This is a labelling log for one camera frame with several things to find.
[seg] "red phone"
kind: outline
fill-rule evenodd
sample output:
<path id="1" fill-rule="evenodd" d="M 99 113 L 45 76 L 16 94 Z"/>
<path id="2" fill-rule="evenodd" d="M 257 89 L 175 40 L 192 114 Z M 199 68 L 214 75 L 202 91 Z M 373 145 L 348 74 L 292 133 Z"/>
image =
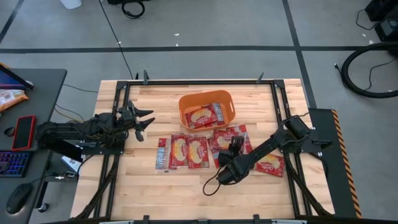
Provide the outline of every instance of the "red phone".
<path id="1" fill-rule="evenodd" d="M 35 122 L 36 116 L 34 115 L 18 118 L 14 142 L 12 143 L 13 151 L 29 149 L 32 146 Z"/>

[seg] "computer mouse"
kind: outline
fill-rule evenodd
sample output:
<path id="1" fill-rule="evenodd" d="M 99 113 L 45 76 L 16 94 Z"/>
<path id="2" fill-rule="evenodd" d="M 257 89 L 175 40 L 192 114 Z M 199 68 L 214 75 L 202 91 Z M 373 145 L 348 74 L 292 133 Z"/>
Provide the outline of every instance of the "computer mouse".
<path id="1" fill-rule="evenodd" d="M 25 205 L 26 200 L 29 198 L 32 191 L 32 184 L 21 184 L 12 192 L 8 198 L 6 210 L 10 214 L 15 214 L 21 210 Z"/>

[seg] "gray desk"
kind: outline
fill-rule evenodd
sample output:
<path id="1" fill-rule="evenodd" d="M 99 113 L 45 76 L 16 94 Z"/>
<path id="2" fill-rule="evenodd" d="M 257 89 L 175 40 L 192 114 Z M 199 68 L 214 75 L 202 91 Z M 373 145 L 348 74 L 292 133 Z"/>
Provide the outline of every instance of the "gray desk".
<path id="1" fill-rule="evenodd" d="M 11 150 L 12 138 L 5 136 L 3 132 L 8 127 L 14 127 L 18 117 L 36 115 L 36 127 L 50 120 L 67 74 L 67 71 L 62 69 L 12 69 L 12 71 L 18 76 L 32 81 L 35 87 L 32 91 L 27 91 L 29 101 L 23 101 L 2 113 L 0 117 L 0 150 Z M 30 150 L 34 151 L 35 147 L 36 142 L 33 143 Z M 29 222 L 32 210 L 39 199 L 43 180 L 33 183 L 33 191 L 20 212 L 13 215 L 8 214 L 6 212 L 7 199 L 18 185 L 43 177 L 49 166 L 51 155 L 52 153 L 47 150 L 35 151 L 24 178 L 0 178 L 0 223 Z"/>

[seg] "orange basket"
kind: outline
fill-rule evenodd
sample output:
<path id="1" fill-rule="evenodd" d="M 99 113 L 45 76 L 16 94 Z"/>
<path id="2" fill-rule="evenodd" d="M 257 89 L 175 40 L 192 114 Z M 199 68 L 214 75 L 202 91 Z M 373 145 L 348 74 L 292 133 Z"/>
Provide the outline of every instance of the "orange basket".
<path id="1" fill-rule="evenodd" d="M 213 126 L 208 128 L 196 128 L 192 129 L 188 125 L 187 117 L 185 114 L 199 110 L 203 105 L 208 105 L 210 103 L 220 103 L 221 112 L 223 113 L 225 124 L 219 126 Z M 185 95 L 181 97 L 178 102 L 178 107 L 180 109 L 180 119 L 182 125 L 189 132 L 199 132 L 208 131 L 216 128 L 225 128 L 228 124 L 235 118 L 235 107 L 232 102 L 231 95 L 225 90 L 208 91 L 204 93 L 196 93 Z"/>

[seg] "wooden table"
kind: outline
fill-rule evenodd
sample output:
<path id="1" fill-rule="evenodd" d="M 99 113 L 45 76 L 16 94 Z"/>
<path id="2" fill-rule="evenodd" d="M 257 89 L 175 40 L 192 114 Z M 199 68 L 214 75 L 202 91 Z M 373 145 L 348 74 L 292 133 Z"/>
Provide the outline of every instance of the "wooden table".
<path id="1" fill-rule="evenodd" d="M 284 81 L 291 113 L 308 112 L 300 79 Z M 95 113 L 111 111 L 116 82 L 101 82 Z M 211 153 L 209 169 L 179 167 L 171 173 L 155 170 L 158 139 L 170 138 L 173 133 L 187 133 L 180 124 L 178 99 L 186 94 L 211 90 L 231 93 L 236 110 L 231 125 L 245 124 L 253 147 L 260 145 L 276 130 L 277 120 L 269 86 L 134 86 L 130 90 L 130 99 L 139 109 L 154 110 L 145 119 L 153 116 L 156 120 L 143 133 L 144 142 L 138 142 L 133 132 L 126 141 L 119 163 L 112 220 L 142 220 L 144 215 L 150 215 L 151 220 L 252 219 L 253 214 L 260 214 L 260 218 L 294 217 L 286 173 L 280 178 L 251 171 L 241 183 L 221 186 L 214 196 L 207 197 L 202 193 L 203 184 L 216 172 Z M 309 115 L 303 120 L 311 126 Z M 206 136 L 211 132 L 199 134 Z M 281 156 L 279 151 L 273 154 Z M 308 188 L 324 208 L 333 213 L 321 161 L 308 154 L 302 154 L 301 160 Z M 96 192 L 102 161 L 103 156 L 94 156 L 81 168 L 71 217 L 78 215 Z M 214 180 L 208 184 L 206 191 L 211 192 L 216 186 Z M 300 211 L 304 214 L 302 194 L 298 187 L 297 195 Z M 101 207 L 102 214 L 105 205 L 103 203 Z"/>

